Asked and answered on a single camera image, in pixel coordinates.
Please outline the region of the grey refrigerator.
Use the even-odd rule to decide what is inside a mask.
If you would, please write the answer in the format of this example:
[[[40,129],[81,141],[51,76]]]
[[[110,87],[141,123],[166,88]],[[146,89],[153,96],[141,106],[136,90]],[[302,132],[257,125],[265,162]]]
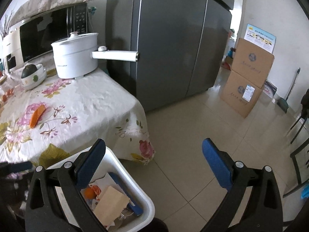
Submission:
[[[105,42],[136,51],[135,62],[108,61],[110,76],[145,111],[214,85],[234,0],[107,0]]]

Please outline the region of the orange plastic wrapper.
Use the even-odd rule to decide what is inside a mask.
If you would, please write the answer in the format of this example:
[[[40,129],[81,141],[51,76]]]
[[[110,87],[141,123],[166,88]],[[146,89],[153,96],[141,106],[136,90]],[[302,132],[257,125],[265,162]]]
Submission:
[[[41,115],[45,112],[45,110],[46,110],[46,107],[42,104],[33,112],[30,122],[29,122],[29,127],[31,129],[35,128]]]

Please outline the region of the white appliance beside microwave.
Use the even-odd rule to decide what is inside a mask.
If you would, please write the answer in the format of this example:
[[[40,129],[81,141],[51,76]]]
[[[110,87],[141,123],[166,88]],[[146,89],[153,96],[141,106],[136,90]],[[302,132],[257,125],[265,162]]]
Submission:
[[[11,31],[3,39],[4,47],[4,69],[10,73],[24,65],[23,54],[21,51],[20,28]]]

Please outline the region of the white electric cooking pot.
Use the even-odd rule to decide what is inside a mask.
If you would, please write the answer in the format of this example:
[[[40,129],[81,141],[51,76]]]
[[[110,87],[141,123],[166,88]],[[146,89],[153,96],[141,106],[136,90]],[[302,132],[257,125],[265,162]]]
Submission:
[[[98,67],[98,60],[136,62],[139,52],[108,50],[97,44],[98,33],[79,35],[77,32],[51,44],[58,77],[61,79],[79,78]]]

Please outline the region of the upper cardboard box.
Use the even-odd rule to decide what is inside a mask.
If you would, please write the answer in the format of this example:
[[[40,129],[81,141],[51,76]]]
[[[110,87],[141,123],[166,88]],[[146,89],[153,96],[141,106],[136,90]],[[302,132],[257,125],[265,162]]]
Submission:
[[[262,88],[273,62],[273,54],[243,38],[239,38],[232,62],[232,71]]]

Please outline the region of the blue white poster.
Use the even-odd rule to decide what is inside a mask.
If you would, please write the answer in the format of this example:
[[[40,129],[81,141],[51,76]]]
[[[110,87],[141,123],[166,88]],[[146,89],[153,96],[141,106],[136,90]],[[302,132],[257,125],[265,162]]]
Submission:
[[[273,53],[276,37],[254,25],[247,24],[244,40],[255,44],[269,53]]]

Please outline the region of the black microwave oven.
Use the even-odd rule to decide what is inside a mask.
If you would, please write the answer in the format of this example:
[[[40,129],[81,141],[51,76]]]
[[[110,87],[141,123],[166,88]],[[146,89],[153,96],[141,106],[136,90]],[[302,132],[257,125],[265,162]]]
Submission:
[[[55,41],[70,37],[70,33],[88,33],[86,3],[53,10],[36,16],[19,28],[24,62],[52,50]]]

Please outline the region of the torn brown cardboard piece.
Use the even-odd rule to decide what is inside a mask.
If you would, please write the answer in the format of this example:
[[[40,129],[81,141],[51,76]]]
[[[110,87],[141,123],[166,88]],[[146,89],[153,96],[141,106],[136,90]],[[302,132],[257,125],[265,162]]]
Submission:
[[[129,201],[130,199],[127,195],[112,186],[108,186],[99,195],[99,202],[93,212],[101,224],[107,227],[121,215]]]

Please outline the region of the white plastic trash bin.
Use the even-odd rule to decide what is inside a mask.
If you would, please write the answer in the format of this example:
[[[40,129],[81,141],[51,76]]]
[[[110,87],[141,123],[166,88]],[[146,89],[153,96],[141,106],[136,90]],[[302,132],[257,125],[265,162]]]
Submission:
[[[66,159],[63,159],[60,162],[57,162],[56,164],[48,167],[47,169],[56,169],[60,168],[66,161],[74,162],[77,157],[83,153],[90,150],[90,147],[78,152],[77,154],[74,154]],[[103,157],[102,162],[100,163],[99,167],[97,168],[96,172],[94,173],[91,182],[102,178],[105,176],[107,172],[113,172],[118,175],[118,177],[121,179],[123,184],[125,185],[126,190],[130,194],[130,196],[135,200],[138,205],[142,208],[143,214],[140,216],[132,215],[133,218],[127,218],[122,225],[117,228],[115,231],[139,231],[153,220],[155,216],[155,207],[154,203],[151,200],[150,197],[143,191],[143,189],[138,185],[138,183],[132,178],[132,176],[128,173],[128,171],[125,169],[125,167],[122,165],[122,163],[119,161],[119,159],[115,156],[115,154],[112,152],[112,150],[108,147],[106,147],[105,156]],[[58,199],[60,201],[60,204],[62,206],[62,210],[65,213],[65,216],[68,220],[68,222],[72,225],[77,224],[72,212],[69,209],[69,206],[63,196],[62,189],[59,187],[56,187]]]

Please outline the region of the lower cardboard box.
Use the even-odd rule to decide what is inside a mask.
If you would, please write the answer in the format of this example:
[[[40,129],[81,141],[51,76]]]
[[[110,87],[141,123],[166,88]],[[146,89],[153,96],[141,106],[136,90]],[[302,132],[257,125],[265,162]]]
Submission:
[[[262,89],[231,71],[221,93],[221,99],[243,118],[246,118],[258,101]]]

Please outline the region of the floral tablecloth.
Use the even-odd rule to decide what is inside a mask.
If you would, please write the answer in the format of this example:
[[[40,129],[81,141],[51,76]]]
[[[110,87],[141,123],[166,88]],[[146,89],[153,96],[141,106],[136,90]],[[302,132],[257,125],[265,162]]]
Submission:
[[[147,164],[155,156],[141,103],[101,69],[79,79],[58,77],[52,54],[37,87],[21,86],[21,69],[1,85],[1,161],[49,167],[103,139],[116,157]],[[33,112],[46,107],[35,128]]]

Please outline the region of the white bowl with green knob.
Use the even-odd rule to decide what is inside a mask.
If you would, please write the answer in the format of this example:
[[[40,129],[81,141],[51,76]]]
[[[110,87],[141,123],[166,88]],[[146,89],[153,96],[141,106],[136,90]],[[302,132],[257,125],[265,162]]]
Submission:
[[[46,68],[42,64],[28,64],[21,73],[21,86],[31,90],[39,86],[47,77]]]

